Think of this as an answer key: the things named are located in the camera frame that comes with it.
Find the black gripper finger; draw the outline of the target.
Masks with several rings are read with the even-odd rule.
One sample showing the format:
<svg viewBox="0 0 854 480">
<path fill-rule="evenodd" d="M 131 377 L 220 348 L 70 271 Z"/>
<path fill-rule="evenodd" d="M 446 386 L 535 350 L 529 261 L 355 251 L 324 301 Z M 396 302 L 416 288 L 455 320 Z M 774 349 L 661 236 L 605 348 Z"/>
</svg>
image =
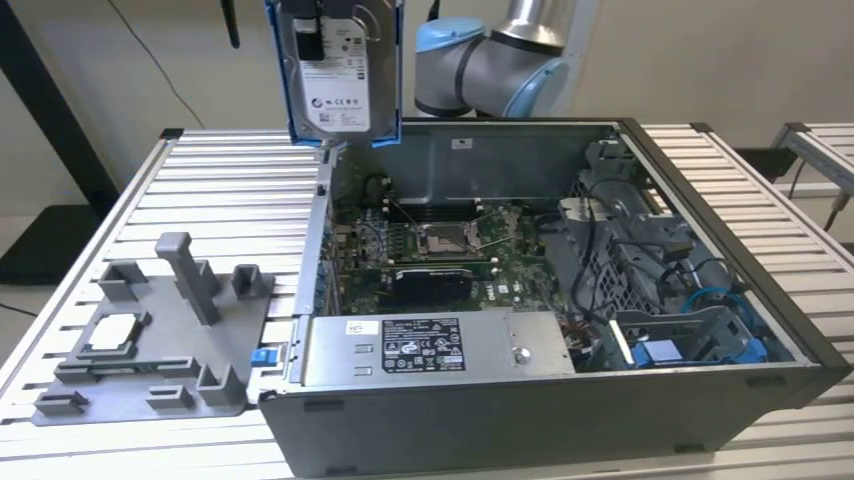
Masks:
<svg viewBox="0 0 854 480">
<path fill-rule="evenodd" d="M 322 2 L 294 2 L 294 32 L 298 57 L 302 61 L 322 61 L 326 58 L 322 34 Z"/>
</svg>

